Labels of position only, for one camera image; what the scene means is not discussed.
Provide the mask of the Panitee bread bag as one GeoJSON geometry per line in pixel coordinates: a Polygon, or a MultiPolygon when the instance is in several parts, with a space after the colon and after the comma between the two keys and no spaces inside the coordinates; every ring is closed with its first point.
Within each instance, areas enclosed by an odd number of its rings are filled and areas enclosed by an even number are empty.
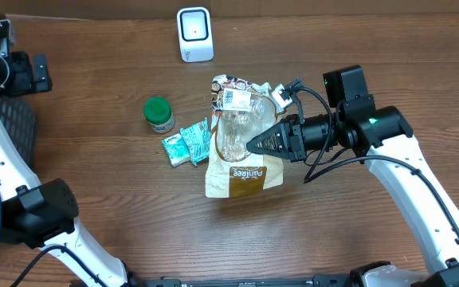
{"type": "Polygon", "coordinates": [[[212,199],[254,195],[283,183],[283,160],[258,155],[246,144],[277,124],[285,110],[275,103],[269,83],[218,75],[211,84],[212,122],[205,194],[212,199]]]}

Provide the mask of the teal snack packet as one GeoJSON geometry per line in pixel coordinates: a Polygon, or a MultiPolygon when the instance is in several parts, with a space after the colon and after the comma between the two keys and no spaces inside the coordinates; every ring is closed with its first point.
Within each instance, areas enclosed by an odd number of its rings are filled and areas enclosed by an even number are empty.
{"type": "Polygon", "coordinates": [[[181,128],[180,134],[185,141],[190,154],[190,161],[197,166],[210,153],[210,130],[208,119],[192,124],[188,128],[181,128]]]}

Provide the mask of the small teal tissue pack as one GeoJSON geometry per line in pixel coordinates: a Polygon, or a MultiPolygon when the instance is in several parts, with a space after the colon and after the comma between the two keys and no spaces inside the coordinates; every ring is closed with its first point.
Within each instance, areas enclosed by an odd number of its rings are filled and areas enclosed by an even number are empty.
{"type": "Polygon", "coordinates": [[[180,133],[162,140],[163,147],[168,155],[172,167],[177,167],[190,161],[190,152],[180,133]]]}

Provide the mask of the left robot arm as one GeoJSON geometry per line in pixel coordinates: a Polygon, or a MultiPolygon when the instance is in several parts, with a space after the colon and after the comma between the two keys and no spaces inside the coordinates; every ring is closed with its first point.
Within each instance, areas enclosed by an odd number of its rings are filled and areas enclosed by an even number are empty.
{"type": "Polygon", "coordinates": [[[0,20],[0,245],[26,244],[50,254],[82,286],[139,286],[139,278],[86,230],[62,179],[42,183],[30,166],[36,122],[20,96],[51,91],[45,56],[9,51],[10,20],[0,20]]]}

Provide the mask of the green lid jar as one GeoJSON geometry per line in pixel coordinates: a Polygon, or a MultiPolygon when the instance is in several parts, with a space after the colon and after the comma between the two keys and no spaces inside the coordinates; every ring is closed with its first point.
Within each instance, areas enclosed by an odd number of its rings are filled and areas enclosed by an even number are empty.
{"type": "Polygon", "coordinates": [[[171,105],[162,97],[150,98],[143,106],[143,114],[154,132],[167,133],[175,125],[171,105]]]}

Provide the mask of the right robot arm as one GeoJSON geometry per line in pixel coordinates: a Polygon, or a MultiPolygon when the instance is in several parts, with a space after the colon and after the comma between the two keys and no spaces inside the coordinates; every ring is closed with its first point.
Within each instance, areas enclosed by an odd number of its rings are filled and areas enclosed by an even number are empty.
{"type": "Polygon", "coordinates": [[[459,286],[459,210],[430,170],[413,128],[393,107],[376,108],[361,66],[323,75],[325,114],[287,116],[247,144],[248,151],[292,162],[331,147],[354,157],[312,163],[306,183],[350,163],[361,163],[386,188],[422,251],[426,273],[398,269],[388,261],[354,268],[347,275],[315,275],[314,286],[459,286]]]}

